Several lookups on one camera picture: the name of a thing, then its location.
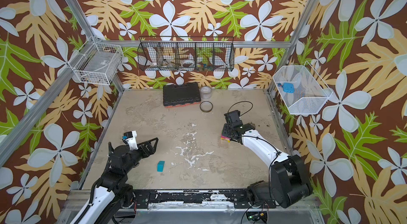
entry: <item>teal eraser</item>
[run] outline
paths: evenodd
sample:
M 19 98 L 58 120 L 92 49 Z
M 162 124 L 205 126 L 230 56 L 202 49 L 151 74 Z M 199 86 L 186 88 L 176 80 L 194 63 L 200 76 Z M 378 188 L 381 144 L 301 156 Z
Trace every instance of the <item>teal eraser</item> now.
M 157 171 L 162 172 L 164 170 L 164 162 L 163 160 L 159 161 L 157 164 Z

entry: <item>clear tape roll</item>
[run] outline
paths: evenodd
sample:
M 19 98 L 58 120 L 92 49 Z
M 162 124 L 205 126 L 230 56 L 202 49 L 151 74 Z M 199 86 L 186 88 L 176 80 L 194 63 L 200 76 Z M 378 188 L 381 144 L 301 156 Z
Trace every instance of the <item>clear tape roll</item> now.
M 209 86 L 203 86 L 199 90 L 201 94 L 201 99 L 209 99 L 212 96 L 212 88 Z

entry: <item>worn table surface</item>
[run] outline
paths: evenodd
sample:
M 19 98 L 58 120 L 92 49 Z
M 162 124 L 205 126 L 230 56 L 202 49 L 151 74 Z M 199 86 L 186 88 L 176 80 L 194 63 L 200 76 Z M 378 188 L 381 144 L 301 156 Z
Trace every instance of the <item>worn table surface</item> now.
M 198 104 L 165 108 L 161 90 L 127 90 L 120 99 L 107 133 L 96 154 L 83 189 L 90 189 L 100 177 L 107 161 L 110 141 L 113 147 L 124 144 L 124 132 L 136 130 L 137 142 L 159 138 L 154 155 L 140 161 L 128 174 L 135 189 L 218 189 L 243 188 L 267 181 L 268 167 L 249 148 L 220 138 L 224 114 L 238 101 L 253 103 L 253 109 L 241 117 L 253 123 L 260 134 L 283 150 L 272 114 L 262 90 L 215 90 L 209 101 L 210 113 Z M 241 113 L 248 103 L 231 110 Z M 157 164 L 165 161 L 164 171 Z

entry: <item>white wire basket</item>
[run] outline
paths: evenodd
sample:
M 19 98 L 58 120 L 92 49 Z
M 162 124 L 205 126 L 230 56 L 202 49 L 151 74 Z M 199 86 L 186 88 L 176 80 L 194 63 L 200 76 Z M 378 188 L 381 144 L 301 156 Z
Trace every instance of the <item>white wire basket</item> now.
M 89 48 L 79 54 L 82 57 L 72 70 L 80 82 L 89 84 L 110 85 L 123 58 L 119 45 L 93 41 Z
M 278 92 L 291 115 L 318 114 L 333 93 L 317 71 L 312 66 L 310 67 L 313 69 L 314 75 L 317 75 L 326 85 L 326 89 L 321 87 L 307 67 L 303 65 L 283 66 L 273 75 Z M 293 84 L 293 93 L 283 90 L 282 86 L 285 83 Z

